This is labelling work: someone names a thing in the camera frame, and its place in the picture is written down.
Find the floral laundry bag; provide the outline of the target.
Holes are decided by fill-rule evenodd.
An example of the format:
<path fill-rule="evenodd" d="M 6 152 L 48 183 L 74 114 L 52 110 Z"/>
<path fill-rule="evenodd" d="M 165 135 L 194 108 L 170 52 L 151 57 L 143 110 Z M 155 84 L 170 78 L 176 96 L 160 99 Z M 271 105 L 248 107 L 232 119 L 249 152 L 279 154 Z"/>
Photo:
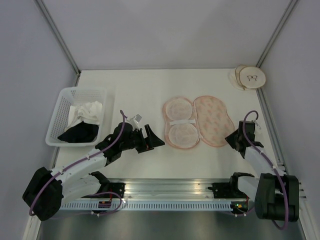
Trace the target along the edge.
<path fill-rule="evenodd" d="M 177 149 L 192 149 L 200 141 L 219 148 L 235 131 L 225 103 L 210 95 L 197 97 L 193 102 L 185 97 L 169 99 L 162 108 L 164 137 Z"/>

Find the white bra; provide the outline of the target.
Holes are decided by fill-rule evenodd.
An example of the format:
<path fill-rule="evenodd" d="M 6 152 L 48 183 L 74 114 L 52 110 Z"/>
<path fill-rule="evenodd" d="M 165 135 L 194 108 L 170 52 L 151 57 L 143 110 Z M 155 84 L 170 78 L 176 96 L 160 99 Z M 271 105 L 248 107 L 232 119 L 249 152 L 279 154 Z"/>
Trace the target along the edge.
<path fill-rule="evenodd" d="M 80 105 L 71 105 L 65 130 L 80 123 L 100 125 L 102 121 L 103 104 L 99 101 L 86 102 Z"/>

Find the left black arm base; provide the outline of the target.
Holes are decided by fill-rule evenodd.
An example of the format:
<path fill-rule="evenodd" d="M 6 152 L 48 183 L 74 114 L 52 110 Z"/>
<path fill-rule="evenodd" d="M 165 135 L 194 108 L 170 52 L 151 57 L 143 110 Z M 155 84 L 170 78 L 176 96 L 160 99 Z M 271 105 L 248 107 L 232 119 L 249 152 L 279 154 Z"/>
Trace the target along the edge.
<path fill-rule="evenodd" d="M 100 187 L 96 194 L 86 195 L 83 196 L 83 198 L 117 198 L 116 195 L 111 194 L 110 192 L 118 194 L 121 198 L 123 198 L 125 193 L 125 186 L 126 184 L 124 182 L 110 182 L 109 184 Z"/>

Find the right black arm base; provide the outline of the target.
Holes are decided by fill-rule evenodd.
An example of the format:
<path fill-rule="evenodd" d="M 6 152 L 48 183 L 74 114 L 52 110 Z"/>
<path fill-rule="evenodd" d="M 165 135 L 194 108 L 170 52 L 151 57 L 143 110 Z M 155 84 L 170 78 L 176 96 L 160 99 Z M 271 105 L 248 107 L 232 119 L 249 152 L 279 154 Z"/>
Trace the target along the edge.
<path fill-rule="evenodd" d="M 242 194 L 236 189 L 236 185 L 231 182 L 214 182 L 207 189 L 212 191 L 215 199 L 242 198 Z"/>

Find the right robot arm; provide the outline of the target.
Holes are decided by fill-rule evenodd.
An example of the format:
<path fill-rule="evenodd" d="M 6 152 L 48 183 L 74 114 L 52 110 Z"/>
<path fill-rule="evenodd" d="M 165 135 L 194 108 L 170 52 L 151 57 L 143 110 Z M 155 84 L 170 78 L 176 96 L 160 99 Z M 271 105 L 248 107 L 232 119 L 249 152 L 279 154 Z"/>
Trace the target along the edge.
<path fill-rule="evenodd" d="M 228 192 L 235 198 L 243 194 L 252 199 L 259 219 L 297 222 L 299 219 L 299 181 L 287 175 L 268 159 L 264 146 L 255 141 L 255 123 L 241 120 L 238 129 L 225 138 L 255 170 L 235 172 L 229 180 Z"/>

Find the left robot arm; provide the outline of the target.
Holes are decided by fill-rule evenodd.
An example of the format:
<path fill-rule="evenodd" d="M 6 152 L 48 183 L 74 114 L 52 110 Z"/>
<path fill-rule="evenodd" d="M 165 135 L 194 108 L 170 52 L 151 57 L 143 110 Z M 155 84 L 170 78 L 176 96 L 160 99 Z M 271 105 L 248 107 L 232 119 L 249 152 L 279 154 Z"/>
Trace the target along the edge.
<path fill-rule="evenodd" d="M 46 221 L 73 200 L 82 197 L 104 198 L 110 194 L 109 180 L 99 170 L 118 160 L 122 152 L 136 150 L 141 154 L 165 142 L 148 124 L 135 129 L 128 122 L 121 122 L 113 133 L 107 135 L 86 156 L 67 166 L 35 171 L 22 195 L 29 206 L 29 215 Z"/>

